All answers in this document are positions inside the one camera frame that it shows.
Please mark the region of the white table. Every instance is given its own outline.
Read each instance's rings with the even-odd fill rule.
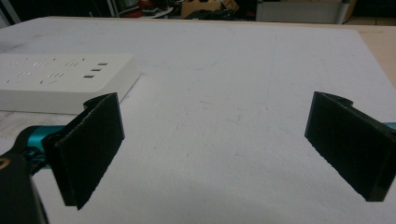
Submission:
[[[120,105],[126,138],[91,200],[52,223],[394,223],[396,188],[367,203],[304,138],[313,91],[380,121],[396,94],[356,31],[258,23],[47,18],[0,30],[4,53],[122,53],[141,77]],[[0,112],[0,146],[72,116]]]

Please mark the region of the white power strip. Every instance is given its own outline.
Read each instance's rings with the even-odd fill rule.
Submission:
[[[139,78],[132,54],[0,54],[0,110],[78,114]]]

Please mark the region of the floor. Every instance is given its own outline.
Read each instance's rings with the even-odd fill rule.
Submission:
[[[396,26],[396,18],[351,17],[344,24]]]

